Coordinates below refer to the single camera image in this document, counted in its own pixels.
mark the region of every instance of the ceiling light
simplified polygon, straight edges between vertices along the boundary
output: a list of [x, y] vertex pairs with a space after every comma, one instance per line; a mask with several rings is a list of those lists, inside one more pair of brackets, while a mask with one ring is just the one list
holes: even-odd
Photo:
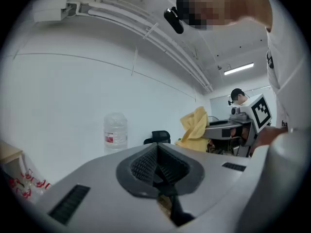
[[234, 72], [242, 71], [244, 69], [251, 68], [253, 66], [254, 66], [254, 63], [250, 63], [250, 64], [247, 64], [247, 65], [244, 65], [244, 66], [241, 66], [241, 67], [237, 67], [237, 68], [225, 71], [224, 75], [228, 75], [228, 74], [231, 74], [231, 73], [234, 73]]

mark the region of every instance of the dark hair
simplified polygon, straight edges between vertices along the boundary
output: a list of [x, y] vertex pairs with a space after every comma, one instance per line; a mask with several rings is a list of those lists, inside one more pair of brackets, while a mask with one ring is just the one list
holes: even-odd
[[236, 89], [234, 89], [232, 92], [231, 92], [231, 99], [232, 100], [238, 100], [238, 95], [239, 94], [241, 94], [241, 95], [243, 95], [243, 96], [245, 96], [245, 93], [241, 90], [241, 89], [238, 89], [238, 88], [236, 88]]

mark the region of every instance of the ceiling pipe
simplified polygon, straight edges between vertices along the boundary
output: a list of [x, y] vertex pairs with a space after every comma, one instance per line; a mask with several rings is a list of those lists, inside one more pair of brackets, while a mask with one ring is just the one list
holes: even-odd
[[[133, 31], [135, 33], [137, 33], [138, 35], [144, 37], [144, 35], [146, 34], [146, 32], [144, 32], [144, 30], [142, 30], [141, 28], [135, 26], [134, 24], [131, 24], [129, 23], [128, 21], [125, 21], [125, 20], [122, 20], [121, 18], [118, 18], [116, 16], [113, 16], [113, 15], [110, 15], [110, 14], [106, 14], [106, 13], [103, 13], [103, 12], [97, 12], [97, 11], [94, 11], [94, 12], [97, 12], [98, 15], [101, 15], [101, 16], [97, 16], [97, 15], [89, 15], [89, 14], [86, 14], [86, 13], [81, 13], [79, 12], [80, 11], [80, 6], [81, 6], [81, 3], [78, 2], [78, 1], [72, 1], [72, 0], [69, 0], [68, 3], [71, 3], [71, 4], [76, 4], [76, 15], [78, 16], [87, 16], [87, 17], [95, 17], [95, 18], [98, 18], [98, 19], [103, 19], [103, 20], [106, 20], [106, 21], [109, 21], [109, 22], [113, 22], [117, 25], [120, 25], [124, 28], [127, 28], [128, 30], [130, 31]], [[202, 80], [199, 80], [199, 76], [196, 76], [195, 73], [191, 72], [191, 68], [188, 69], [188, 65], [184, 62], [184, 60], [182, 60], [179, 55], [177, 55], [175, 53], [175, 55], [177, 56], [177, 58], [175, 58], [173, 55], [171, 55], [166, 47], [168, 49], [170, 49], [168, 46], [166, 46], [164, 43], [157, 43], [157, 41], [154, 41], [153, 39], [147, 37], [146, 38], [148, 41], [150, 41], [151, 43], [153, 43], [154, 45], [156, 45], [158, 48], [160, 48], [163, 52], [165, 52], [168, 56], [170, 56], [173, 60], [175, 60], [181, 67], [183, 67], [191, 76], [193, 76], [195, 78], [195, 80], [200, 83], [206, 91], [210, 92], [209, 90], [209, 87], [208, 86], [204, 86], [204, 83], [202, 82]]]
[[[127, 16], [131, 19], [134, 19], [138, 22], [140, 22], [141, 24], [144, 24], [148, 27], [153, 27], [153, 24], [148, 22], [147, 20], [141, 18], [140, 16], [137, 16], [129, 11], [123, 10], [121, 8], [118, 8], [116, 6], [113, 5], [109, 5], [109, 4], [104, 4], [104, 3], [97, 3], [97, 2], [90, 2], [89, 6], [91, 7], [95, 7], [95, 8], [101, 8], [101, 9], [105, 9], [105, 10], [109, 10], [124, 16]], [[165, 34], [162, 30], [160, 30], [159, 28], [155, 28], [154, 30], [155, 32], [157, 32], [160, 36], [162, 36], [163, 38], [165, 38], [170, 44], [172, 44], [188, 61], [189, 63], [194, 67], [194, 69], [201, 75], [201, 77], [203, 78], [203, 80], [205, 81], [205, 83], [210, 86], [209, 81], [207, 80], [207, 78], [205, 77], [205, 75], [203, 74], [203, 72], [200, 70], [200, 68], [197, 66], [197, 64], [189, 57], [189, 55], [172, 39], [170, 38], [167, 34]]]

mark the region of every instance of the yellow cloth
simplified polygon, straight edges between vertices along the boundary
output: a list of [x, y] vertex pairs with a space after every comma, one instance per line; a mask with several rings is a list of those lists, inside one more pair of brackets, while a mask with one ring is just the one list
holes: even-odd
[[202, 136], [206, 126], [209, 126], [209, 121], [204, 107], [198, 107], [194, 112], [181, 118], [180, 122], [186, 133], [175, 144], [183, 148], [205, 152], [208, 139], [202, 138]]

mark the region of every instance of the plastic water bottle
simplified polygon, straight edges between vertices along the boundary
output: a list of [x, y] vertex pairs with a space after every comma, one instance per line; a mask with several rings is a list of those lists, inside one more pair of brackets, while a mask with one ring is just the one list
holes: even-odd
[[122, 113], [104, 117], [104, 142], [107, 154], [127, 149], [127, 119]]

